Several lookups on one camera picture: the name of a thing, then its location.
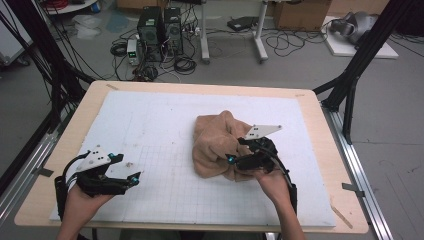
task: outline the cardboard box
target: cardboard box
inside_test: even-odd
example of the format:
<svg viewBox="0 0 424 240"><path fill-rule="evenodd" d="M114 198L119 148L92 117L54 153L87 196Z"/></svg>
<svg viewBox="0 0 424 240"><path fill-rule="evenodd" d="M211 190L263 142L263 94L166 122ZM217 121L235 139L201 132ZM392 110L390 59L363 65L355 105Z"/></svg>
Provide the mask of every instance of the cardboard box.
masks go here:
<svg viewBox="0 0 424 240"><path fill-rule="evenodd" d="M275 27L283 30L320 31L332 0L305 0L299 4L277 3Z"/></svg>
<svg viewBox="0 0 424 240"><path fill-rule="evenodd" d="M164 8L168 0L117 0L118 8L143 9L146 6L160 6Z"/></svg>
<svg viewBox="0 0 424 240"><path fill-rule="evenodd" d="M364 11L368 14L381 14L389 0L333 0L328 16L344 17L349 12Z"/></svg>

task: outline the beige cloth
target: beige cloth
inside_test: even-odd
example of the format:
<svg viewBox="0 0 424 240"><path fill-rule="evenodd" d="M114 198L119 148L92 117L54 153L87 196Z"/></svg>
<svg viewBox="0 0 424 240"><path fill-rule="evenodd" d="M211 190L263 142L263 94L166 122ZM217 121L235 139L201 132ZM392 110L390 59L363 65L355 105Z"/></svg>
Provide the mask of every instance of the beige cloth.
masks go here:
<svg viewBox="0 0 424 240"><path fill-rule="evenodd" d="M237 138L244 137L251 126L234 119L225 110L219 115L198 116L194 129L193 162L194 170L203 178L223 174L235 181L249 180L253 176L229 165L225 154L237 157L251 154L240 145Z"/></svg>

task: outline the grid paper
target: grid paper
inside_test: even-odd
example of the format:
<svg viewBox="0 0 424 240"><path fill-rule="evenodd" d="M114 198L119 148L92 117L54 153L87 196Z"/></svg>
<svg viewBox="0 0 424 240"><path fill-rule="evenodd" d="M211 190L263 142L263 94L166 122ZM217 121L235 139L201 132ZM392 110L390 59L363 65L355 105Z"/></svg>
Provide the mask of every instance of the grid paper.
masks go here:
<svg viewBox="0 0 424 240"><path fill-rule="evenodd" d="M123 162L111 165L106 175L126 178L141 171L140 184L114 197L93 220L279 225L275 208L257 181L203 179L194 172L196 117L223 110L250 125L283 126L268 137L298 187L301 225L335 226L296 99L124 91L108 94L80 153L100 144L107 152L124 154Z"/></svg>

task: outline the gray floor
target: gray floor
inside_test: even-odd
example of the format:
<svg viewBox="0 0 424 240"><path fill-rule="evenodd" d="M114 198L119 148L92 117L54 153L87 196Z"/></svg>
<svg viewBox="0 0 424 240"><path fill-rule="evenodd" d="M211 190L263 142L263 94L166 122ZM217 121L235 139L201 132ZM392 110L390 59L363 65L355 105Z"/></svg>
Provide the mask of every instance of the gray floor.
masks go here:
<svg viewBox="0 0 424 240"><path fill-rule="evenodd" d="M90 66L105 76L113 74L111 42L134 28L136 21L122 21L122 15L117 14L113 5L96 17L102 19L100 36L94 40L80 40L74 36L71 41ZM112 32L111 29L117 29L112 26L113 19L121 21L124 26L121 31ZM225 22L226 19L215 19L208 24L225 28ZM259 64L250 36L224 35L211 37L209 42L213 57L210 65L199 61L199 54L196 54L198 66L193 74L178 75L180 79L165 74L155 82L313 89L337 77L351 59L333 57L324 43L307 43L288 57L278 57L266 46L269 60ZM424 239L424 189L421 185L424 180L424 59L397 44L388 43L400 56L397 60L375 59L362 75L357 88L352 140L394 238ZM424 53L424 45L406 41L402 44ZM124 60L118 73L130 78L131 71ZM50 105L34 65L14 64L3 69L0 77L2 174L41 123ZM326 94L322 94L319 99L325 97ZM54 238L57 229L19 227L13 223L20 202L1 227L0 239L33 239L40 234L44 239ZM118 236L118 230L100 230L100 239L118 239ZM308 234L308 238L374 239L374 235L370 231L354 236Z"/></svg>

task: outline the computer tower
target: computer tower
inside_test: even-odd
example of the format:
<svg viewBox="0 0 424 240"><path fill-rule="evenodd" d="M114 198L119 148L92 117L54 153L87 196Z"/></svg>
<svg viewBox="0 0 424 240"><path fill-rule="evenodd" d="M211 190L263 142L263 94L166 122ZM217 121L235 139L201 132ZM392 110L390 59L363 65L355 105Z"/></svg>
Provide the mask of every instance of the computer tower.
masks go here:
<svg viewBox="0 0 424 240"><path fill-rule="evenodd" d="M159 6L144 7L137 24L140 40L146 45L162 45L166 40L165 25Z"/></svg>
<svg viewBox="0 0 424 240"><path fill-rule="evenodd" d="M183 36L181 34L181 9L177 7L165 8L163 11L168 53L183 54Z"/></svg>
<svg viewBox="0 0 424 240"><path fill-rule="evenodd" d="M161 49L159 45L147 45L145 48L145 61L146 62L161 62L163 61L163 54L166 49Z"/></svg>

